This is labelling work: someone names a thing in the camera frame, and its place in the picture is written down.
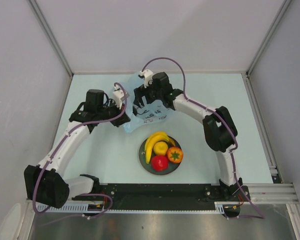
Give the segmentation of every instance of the light blue plastic bag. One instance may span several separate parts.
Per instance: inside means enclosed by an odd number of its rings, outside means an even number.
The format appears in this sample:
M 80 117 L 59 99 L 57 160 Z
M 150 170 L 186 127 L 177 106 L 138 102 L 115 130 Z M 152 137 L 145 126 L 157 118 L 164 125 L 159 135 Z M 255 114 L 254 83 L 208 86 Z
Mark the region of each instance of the light blue plastic bag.
M 164 121 L 173 113 L 173 110 L 166 108 L 161 100 L 155 100 L 153 103 L 147 104 L 146 98 L 143 97 L 144 107 L 139 108 L 133 104 L 135 100 L 134 89 L 140 87 L 144 83 L 143 79 L 140 78 L 138 74 L 139 73 L 136 72 L 129 80 L 120 82 L 129 94 L 125 113 L 131 121 L 123 124 L 126 133 L 131 133 L 133 130 L 143 125 Z M 137 109 L 137 115 L 133 114 L 133 107 Z

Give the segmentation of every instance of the gray wall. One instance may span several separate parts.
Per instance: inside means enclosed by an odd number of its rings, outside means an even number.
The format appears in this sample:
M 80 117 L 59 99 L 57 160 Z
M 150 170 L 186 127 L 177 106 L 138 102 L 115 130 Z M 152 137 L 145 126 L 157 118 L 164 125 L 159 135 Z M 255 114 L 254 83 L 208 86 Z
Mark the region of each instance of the gray wall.
M 37 0 L 74 73 L 245 71 L 284 0 Z M 160 61 L 152 70 L 178 70 Z
M 300 200 L 300 0 L 293 2 L 251 80 L 279 170 Z
M 26 0 L 0 0 L 0 224 L 26 199 L 23 172 L 48 152 L 70 79 Z

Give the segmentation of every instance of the fruit bowl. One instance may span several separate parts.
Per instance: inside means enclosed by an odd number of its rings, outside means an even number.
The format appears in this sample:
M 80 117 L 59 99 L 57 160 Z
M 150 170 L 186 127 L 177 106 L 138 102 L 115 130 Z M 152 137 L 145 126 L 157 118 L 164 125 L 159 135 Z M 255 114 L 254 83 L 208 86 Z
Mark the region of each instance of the fruit bowl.
M 172 140 L 174 140 L 175 146 L 182 149 L 180 144 L 177 142 L 177 140 L 175 140 L 173 137 L 169 136 L 169 138 L 171 138 Z M 147 170 L 149 173 L 155 174 L 155 175 L 167 175 L 172 173 L 173 171 L 175 171 L 179 165 L 182 163 L 172 163 L 169 161 L 168 163 L 168 167 L 165 170 L 162 171 L 155 171 L 150 163 L 146 163 L 146 153 L 145 153 L 145 145 L 146 145 L 146 141 L 147 139 L 145 139 L 143 141 L 143 143 L 141 144 L 140 148 L 139 148 L 139 152 L 138 152 L 138 157 L 139 157 L 139 161 L 141 163 L 141 165 L 143 166 L 143 168 L 145 170 Z M 173 147 L 173 145 L 171 143 L 168 143 L 168 147 L 171 148 Z M 151 154 L 151 158 L 154 157 L 156 154 L 155 152 L 152 150 L 152 154 Z

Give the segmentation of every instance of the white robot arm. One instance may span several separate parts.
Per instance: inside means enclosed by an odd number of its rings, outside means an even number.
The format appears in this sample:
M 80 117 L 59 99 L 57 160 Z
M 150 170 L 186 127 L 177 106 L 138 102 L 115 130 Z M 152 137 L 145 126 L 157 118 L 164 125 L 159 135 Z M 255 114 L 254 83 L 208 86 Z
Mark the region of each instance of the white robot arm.
M 189 101 L 181 90 L 173 89 L 166 73 L 153 74 L 150 70 L 145 70 L 140 73 L 139 77 L 143 79 L 143 84 L 134 90 L 135 100 L 133 103 L 142 108 L 144 106 L 143 97 L 148 104 L 155 100 L 161 100 L 166 108 L 185 113 L 203 124 L 207 144 L 216 151 L 220 167 L 220 184 L 228 187 L 234 186 L 236 180 L 230 156 L 230 149 L 234 147 L 234 142 L 224 126 L 207 109 Z M 94 123 L 96 121 L 105 122 L 121 113 L 125 94 L 122 89 L 115 89 L 114 102 L 107 106 L 104 106 L 106 94 L 103 91 L 89 90 L 86 101 L 81 103 L 71 115 L 70 123 L 56 146 L 37 166 L 29 165 L 25 169 L 24 178 L 29 199 L 33 199 L 37 181 L 39 181 L 39 185 L 36 189 L 36 201 L 55 208 L 61 208 L 68 199 L 75 196 L 93 192 L 95 183 L 99 183 L 98 178 L 83 174 L 65 182 L 63 175 L 78 147 L 98 125 Z M 231 126 L 233 134 L 235 136 L 238 134 L 225 107 L 217 109 L 209 107 L 209 109 L 218 112 Z M 111 123 L 119 127 L 129 121 L 130 118 L 123 113 L 120 118 L 111 121 Z

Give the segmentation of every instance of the yellow banana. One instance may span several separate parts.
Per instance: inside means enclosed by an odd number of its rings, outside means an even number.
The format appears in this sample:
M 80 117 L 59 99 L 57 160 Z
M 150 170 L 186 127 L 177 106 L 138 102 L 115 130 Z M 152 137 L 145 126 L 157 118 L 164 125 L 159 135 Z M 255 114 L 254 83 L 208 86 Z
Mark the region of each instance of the yellow banana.
M 167 135 L 164 131 L 157 131 L 157 132 L 151 134 L 150 137 L 148 137 L 148 139 L 145 141 L 144 151 L 146 151 L 149 141 L 150 141 L 154 136 L 157 136 L 157 135 L 165 135 L 165 136 L 168 137 L 168 135 Z
M 147 164 L 150 163 L 150 160 L 151 160 L 151 155 L 152 155 L 152 149 L 154 148 L 154 145 L 157 143 L 157 142 L 161 142 L 161 141 L 165 141 L 167 143 L 170 143 L 172 144 L 173 146 L 175 146 L 175 141 L 173 141 L 170 137 L 168 137 L 167 135 L 164 135 L 164 134 L 159 134 L 159 135 L 155 135 L 153 136 L 148 144 L 147 144 L 147 147 L 146 147 L 146 150 L 145 150 L 145 162 Z

